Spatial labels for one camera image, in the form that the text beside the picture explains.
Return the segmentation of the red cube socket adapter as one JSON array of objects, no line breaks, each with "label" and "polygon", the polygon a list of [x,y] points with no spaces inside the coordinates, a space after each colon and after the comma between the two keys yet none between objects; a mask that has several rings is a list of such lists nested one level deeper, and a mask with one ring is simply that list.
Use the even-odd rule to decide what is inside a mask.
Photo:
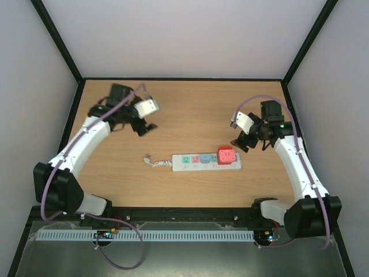
[{"label": "red cube socket adapter", "polygon": [[236,161],[236,152],[232,146],[220,146],[217,150],[217,163],[229,165]]}]

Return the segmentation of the white power strip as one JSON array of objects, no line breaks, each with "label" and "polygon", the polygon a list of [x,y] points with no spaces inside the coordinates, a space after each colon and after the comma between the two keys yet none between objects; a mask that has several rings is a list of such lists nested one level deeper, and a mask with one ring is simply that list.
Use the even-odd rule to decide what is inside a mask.
[{"label": "white power strip", "polygon": [[172,171],[173,172],[188,172],[188,171],[230,171],[240,170],[242,162],[239,154],[236,154],[236,161],[229,165],[219,165],[217,163],[217,155],[211,154],[210,163],[200,163],[201,154],[175,154],[172,156]]}]

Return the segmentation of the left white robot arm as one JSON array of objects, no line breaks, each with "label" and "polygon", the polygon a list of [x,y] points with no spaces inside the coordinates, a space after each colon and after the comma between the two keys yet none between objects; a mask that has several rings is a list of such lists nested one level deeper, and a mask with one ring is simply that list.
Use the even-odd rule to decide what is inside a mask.
[{"label": "left white robot arm", "polygon": [[139,136],[157,128],[145,117],[158,112],[159,104],[148,93],[139,97],[139,90],[146,91],[145,84],[137,89],[113,84],[109,95],[90,108],[82,127],[67,145],[48,163],[34,167],[35,196],[43,220],[68,213],[101,216],[111,206],[109,200],[85,192],[77,178],[88,158],[116,126],[130,125]]}]

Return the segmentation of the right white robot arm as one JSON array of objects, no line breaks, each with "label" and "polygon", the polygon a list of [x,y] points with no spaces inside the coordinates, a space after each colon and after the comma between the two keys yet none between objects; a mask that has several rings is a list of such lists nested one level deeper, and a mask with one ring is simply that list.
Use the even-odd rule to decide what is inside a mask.
[{"label": "right white robot arm", "polygon": [[261,115],[245,114],[237,108],[231,117],[231,127],[240,134],[231,144],[248,152],[263,143],[262,149],[272,147],[281,159],[294,194],[294,204],[267,197],[254,201],[252,221],[264,226],[270,220],[284,226],[292,239],[324,236],[329,239],[342,209],[341,200],[331,196],[311,165],[303,140],[292,114],[285,119],[288,107],[280,100],[263,95]]}]

